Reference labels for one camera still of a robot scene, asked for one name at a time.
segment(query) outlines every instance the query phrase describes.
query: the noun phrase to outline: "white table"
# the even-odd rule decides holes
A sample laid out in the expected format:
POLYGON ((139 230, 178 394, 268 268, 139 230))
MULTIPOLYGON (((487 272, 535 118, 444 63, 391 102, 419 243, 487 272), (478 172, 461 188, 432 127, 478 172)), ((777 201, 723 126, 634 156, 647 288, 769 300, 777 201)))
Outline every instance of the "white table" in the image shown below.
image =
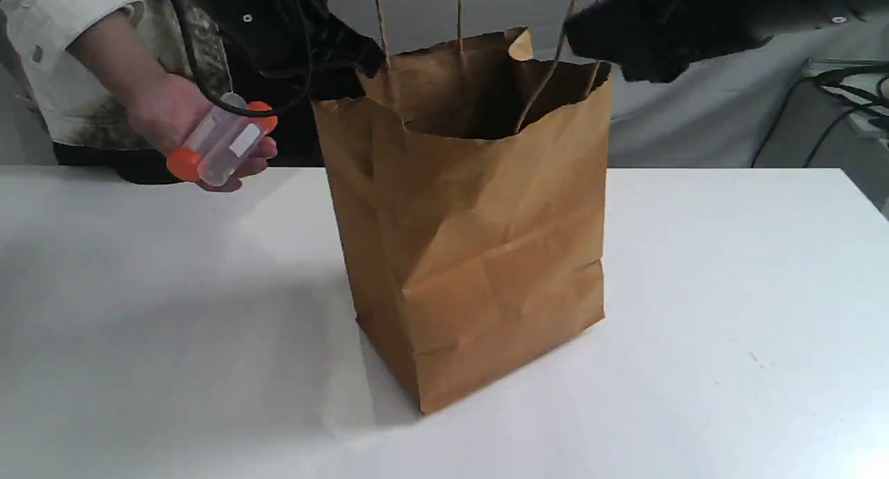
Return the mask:
POLYGON ((609 179, 609 318, 421 419, 324 175, 0 170, 0 476, 889 476, 889 224, 838 171, 609 179))

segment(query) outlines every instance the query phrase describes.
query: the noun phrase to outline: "shirt sleeve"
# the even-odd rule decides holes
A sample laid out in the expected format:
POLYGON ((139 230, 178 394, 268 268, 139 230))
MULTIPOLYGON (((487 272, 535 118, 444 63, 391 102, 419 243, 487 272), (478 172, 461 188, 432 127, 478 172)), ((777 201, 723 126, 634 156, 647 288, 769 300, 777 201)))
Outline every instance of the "shirt sleeve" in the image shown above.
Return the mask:
POLYGON ((3 0, 7 34, 23 64, 50 72, 81 33, 121 10, 134 26, 141 0, 3 0))

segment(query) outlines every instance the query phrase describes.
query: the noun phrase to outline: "orange cap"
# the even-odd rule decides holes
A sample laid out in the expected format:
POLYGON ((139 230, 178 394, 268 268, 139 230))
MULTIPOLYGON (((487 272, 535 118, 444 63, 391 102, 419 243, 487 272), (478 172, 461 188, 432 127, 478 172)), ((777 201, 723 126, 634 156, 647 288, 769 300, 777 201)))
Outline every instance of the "orange cap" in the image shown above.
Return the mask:
POLYGON ((200 154, 187 147, 181 147, 172 152, 167 159, 167 169, 172 175, 185 182, 198 182, 201 176, 197 174, 197 166, 203 162, 200 154))
MULTIPOLYGON (((261 101, 254 101, 247 105, 251 111, 271 111, 272 106, 261 101)), ((263 129, 266 134, 271 133, 277 127, 277 116, 267 116, 265 118, 255 118, 256 124, 263 129)))

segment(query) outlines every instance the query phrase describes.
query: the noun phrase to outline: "plastic container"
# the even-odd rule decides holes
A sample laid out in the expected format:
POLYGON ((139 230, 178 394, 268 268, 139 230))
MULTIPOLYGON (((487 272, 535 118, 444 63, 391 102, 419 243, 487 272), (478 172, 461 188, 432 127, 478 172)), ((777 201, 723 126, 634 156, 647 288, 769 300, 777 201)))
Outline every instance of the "plastic container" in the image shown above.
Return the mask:
MULTIPOLYGON (((253 111, 271 109, 261 102, 247 105, 241 96, 232 92, 223 95, 222 101, 253 111)), ((169 155, 167 168, 186 182, 202 180, 213 187, 225 185, 276 126, 276 116, 248 118, 213 106, 185 144, 169 155)))

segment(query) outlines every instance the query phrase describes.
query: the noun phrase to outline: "black fabric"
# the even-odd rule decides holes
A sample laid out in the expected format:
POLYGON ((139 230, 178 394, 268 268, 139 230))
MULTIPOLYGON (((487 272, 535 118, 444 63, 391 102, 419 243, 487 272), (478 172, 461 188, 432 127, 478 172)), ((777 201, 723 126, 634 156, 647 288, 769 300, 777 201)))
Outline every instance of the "black fabric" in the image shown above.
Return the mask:
MULTIPOLYGON (((231 71, 232 87, 247 102, 263 101, 270 106, 283 106, 293 99, 297 90, 282 81, 263 78, 235 50, 226 49, 231 71)), ((312 96, 315 99, 339 99, 362 95, 361 83, 351 69, 315 75, 312 96)), ((279 117, 279 125, 271 137, 277 141, 279 155, 270 160, 271 167, 323 167, 321 146, 318 143, 315 116, 311 102, 306 100, 286 115, 279 117)), ((166 160, 156 151, 108 151, 90 147, 54 144, 58 164, 75 167, 107 167, 133 184, 175 184, 175 176, 166 169, 166 160)))

